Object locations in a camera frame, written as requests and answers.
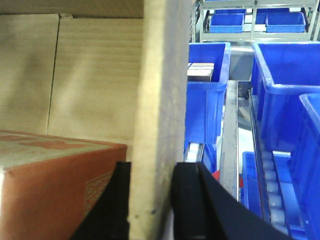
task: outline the small box in bin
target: small box in bin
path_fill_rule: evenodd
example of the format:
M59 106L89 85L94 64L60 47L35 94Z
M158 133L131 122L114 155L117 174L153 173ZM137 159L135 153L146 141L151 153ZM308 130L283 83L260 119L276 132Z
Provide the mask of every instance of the small box in bin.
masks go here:
M187 79L189 82L211 82L215 64L211 62L194 62L189 65Z

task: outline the brown cardboard box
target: brown cardboard box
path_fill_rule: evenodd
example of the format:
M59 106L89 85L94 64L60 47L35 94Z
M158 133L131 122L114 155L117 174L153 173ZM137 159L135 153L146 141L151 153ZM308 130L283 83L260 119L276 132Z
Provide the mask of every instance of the brown cardboard box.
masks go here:
M66 240L127 146L0 130L0 239Z

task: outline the red object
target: red object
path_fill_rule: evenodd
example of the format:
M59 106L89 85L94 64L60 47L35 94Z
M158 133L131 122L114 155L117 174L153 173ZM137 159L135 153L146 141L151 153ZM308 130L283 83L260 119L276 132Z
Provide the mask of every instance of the red object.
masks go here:
M220 180L220 171L215 171L214 173L212 173L212 177L214 177L215 180L217 180L219 182ZM239 188L243 188L244 187L244 180L242 179L241 175L239 174Z
M220 179L220 171L215 171L214 173L212 173L212 177L214 177L215 180L217 180L219 182Z

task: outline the blue plastic bin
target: blue plastic bin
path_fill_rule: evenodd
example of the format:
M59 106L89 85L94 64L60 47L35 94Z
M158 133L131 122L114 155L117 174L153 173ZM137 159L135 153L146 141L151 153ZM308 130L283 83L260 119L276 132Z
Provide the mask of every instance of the blue plastic bin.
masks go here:
M224 97L229 79L229 42L190 43L190 63L214 63L212 82L188 82L185 141L216 144L221 133Z
M255 153L242 154L243 202L251 212L262 218Z
M303 94L302 126L289 169L308 239L320 239L320 94Z
M299 95L320 93L320 44L254 43L253 93L269 151L292 152L301 125Z
M267 33L303 33L306 27L302 12L273 12L266 15Z
M211 174L217 171L217 146L215 144L204 145L202 162Z
M245 23L245 15L213 14L210 21L210 33L242 33Z
M247 9L217 9L215 14L246 14Z

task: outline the bin rim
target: bin rim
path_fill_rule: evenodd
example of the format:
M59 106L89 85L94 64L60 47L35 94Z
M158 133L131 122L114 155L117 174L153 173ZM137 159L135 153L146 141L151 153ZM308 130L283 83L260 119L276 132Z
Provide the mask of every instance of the bin rim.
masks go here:
M320 100L320 93L302 94L299 98L308 116L317 128L318 133L320 133L320 112L315 109L314 105L310 101L310 99Z
M266 92L271 94L301 95L306 93L318 93L320 86L297 85L297 84L278 84L274 82L270 69L266 63L260 45L320 45L320 42L310 41L290 41L290 42L255 42L252 44L253 54L262 77L262 82Z
M227 82L229 80L229 67L231 56L231 43L230 42L191 42L189 45L224 45L223 58L220 69L219 81L212 82L192 82L187 83L188 89L224 91L227 88Z

